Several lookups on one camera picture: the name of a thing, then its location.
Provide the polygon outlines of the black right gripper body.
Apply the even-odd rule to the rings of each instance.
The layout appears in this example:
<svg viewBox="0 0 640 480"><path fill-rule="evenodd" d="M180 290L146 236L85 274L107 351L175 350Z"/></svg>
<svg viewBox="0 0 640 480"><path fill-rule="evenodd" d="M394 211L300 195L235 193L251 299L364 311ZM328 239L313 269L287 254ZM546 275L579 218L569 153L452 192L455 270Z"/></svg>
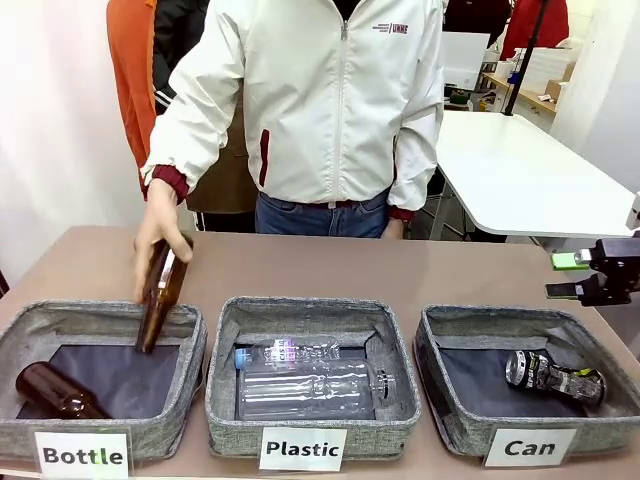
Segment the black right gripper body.
<svg viewBox="0 0 640 480"><path fill-rule="evenodd" d="M579 251L579 262L595 274L579 283L585 307L625 305L639 291L639 239L605 238Z"/></svg>

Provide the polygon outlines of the person's right hand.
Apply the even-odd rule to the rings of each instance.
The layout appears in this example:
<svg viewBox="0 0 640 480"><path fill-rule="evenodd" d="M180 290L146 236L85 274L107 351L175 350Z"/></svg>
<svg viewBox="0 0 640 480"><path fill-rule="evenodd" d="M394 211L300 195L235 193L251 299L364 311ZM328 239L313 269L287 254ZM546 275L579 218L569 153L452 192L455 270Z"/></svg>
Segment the person's right hand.
<svg viewBox="0 0 640 480"><path fill-rule="evenodd" d="M192 247L178 228L177 200L169 184L159 178L150 182L144 218L134 241L134 300L137 303L143 301L155 243L165 240L182 262L189 263L192 259Z"/></svg>

